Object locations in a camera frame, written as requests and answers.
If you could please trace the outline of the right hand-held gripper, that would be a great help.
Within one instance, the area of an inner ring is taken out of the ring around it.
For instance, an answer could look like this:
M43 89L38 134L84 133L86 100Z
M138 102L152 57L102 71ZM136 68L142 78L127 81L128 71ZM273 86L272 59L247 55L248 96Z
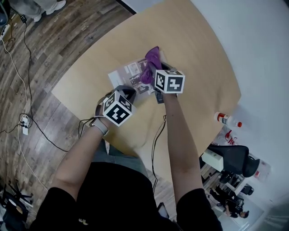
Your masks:
M152 75L154 75L154 90L158 104L164 103L163 94L183 93L185 75L175 67L161 62L162 70L150 65Z

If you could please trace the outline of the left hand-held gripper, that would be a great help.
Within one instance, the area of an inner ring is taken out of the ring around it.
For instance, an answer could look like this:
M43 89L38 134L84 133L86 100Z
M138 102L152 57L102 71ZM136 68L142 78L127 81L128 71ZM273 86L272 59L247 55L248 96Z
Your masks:
M136 90L130 86L119 85L115 92L103 101L103 116L120 127L136 111L133 105L136 97Z

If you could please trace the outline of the person's left hand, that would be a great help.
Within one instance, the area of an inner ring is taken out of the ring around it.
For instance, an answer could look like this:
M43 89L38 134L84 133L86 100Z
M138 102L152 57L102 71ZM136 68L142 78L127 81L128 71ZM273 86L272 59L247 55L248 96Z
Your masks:
M104 115L103 115L103 107L104 107L104 103L105 101L108 99L107 96L104 96L102 98L100 98L97 102L97 106L96 106L96 109L95 109L95 116L97 118L104 118Z

